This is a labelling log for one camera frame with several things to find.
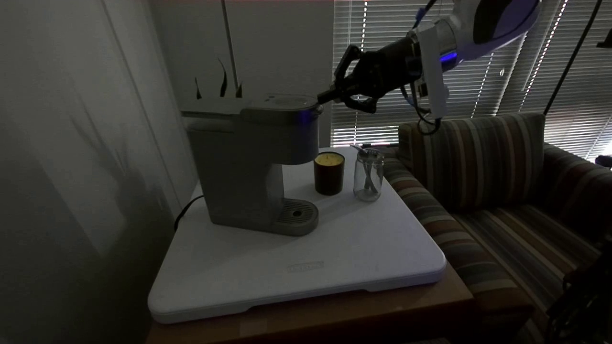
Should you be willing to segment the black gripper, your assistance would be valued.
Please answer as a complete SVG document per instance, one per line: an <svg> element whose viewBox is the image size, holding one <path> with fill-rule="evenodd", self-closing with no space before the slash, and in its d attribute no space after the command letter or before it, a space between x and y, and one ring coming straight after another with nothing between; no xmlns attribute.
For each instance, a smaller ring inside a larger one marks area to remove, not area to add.
<svg viewBox="0 0 612 344"><path fill-rule="evenodd" d="M348 67L358 61L356 78L359 80L359 92L354 95L344 95L342 90L352 74ZM348 109L361 113L375 113L377 101L373 97L382 97L388 92L405 86L423 76L421 48L413 34L392 42L377 51L361 51L358 46L350 44L337 69L335 69L335 88L329 88L317 95L317 103L344 103Z"/></svg>

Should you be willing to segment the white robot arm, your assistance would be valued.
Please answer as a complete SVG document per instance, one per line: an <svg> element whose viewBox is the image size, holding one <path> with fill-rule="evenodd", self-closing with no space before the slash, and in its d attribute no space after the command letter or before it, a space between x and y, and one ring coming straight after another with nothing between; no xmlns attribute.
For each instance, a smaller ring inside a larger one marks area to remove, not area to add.
<svg viewBox="0 0 612 344"><path fill-rule="evenodd" d="M402 90L419 114L440 122L447 97L444 72L511 44L534 25L539 9L539 0L453 0L449 15L423 27L421 19L434 2L419 11L403 38L377 51L348 46L333 84L315 103L338 101L375 113L381 97Z"/></svg>

